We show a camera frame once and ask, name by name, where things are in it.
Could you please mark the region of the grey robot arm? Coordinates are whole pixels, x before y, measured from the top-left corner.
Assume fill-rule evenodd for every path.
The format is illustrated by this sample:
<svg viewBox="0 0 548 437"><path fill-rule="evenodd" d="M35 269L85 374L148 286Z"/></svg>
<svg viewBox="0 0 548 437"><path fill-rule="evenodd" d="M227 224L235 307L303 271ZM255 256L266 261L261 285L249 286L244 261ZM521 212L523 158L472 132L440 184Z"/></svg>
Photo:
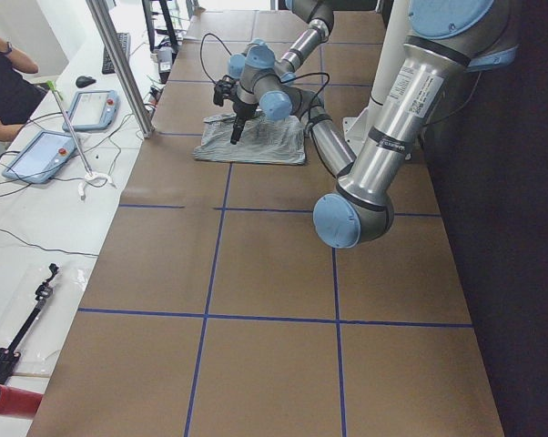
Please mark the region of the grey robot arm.
<svg viewBox="0 0 548 437"><path fill-rule="evenodd" d="M385 49L398 47L403 58L385 100L366 110L359 150L333 124L321 99L294 86L299 68L326 43L338 10L353 11L356 1L290 1L289 10L306 31L282 57L260 40L228 61L228 72L214 87L214 103L230 100L236 114L231 138L239 141L257 111L271 120L296 117L309 132L320 159L336 178L335 189L313 210L319 237L345 249L384 235L393 221L388 188L432 111L446 83L474 71L510 64L518 47L522 5L518 1L409 1L392 9Z"/></svg>
<svg viewBox="0 0 548 437"><path fill-rule="evenodd" d="M274 70L283 83L290 83L314 50L329 41L334 27L334 9L331 1L295 0L286 1L285 6L308 27L290 46Z"/></svg>

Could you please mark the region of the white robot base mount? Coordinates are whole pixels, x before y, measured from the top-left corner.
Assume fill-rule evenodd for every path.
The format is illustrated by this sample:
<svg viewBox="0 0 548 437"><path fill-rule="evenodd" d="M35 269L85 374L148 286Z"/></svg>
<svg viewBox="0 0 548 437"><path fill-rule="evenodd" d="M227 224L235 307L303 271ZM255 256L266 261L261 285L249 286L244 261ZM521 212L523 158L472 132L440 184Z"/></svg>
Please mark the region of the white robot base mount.
<svg viewBox="0 0 548 437"><path fill-rule="evenodd" d="M404 62L403 41L410 31L409 6L408 0L393 2L378 68L370 92L369 104L357 118L345 117L343 119L344 137L356 155L359 155L362 150L368 133L378 118Z"/></svg>

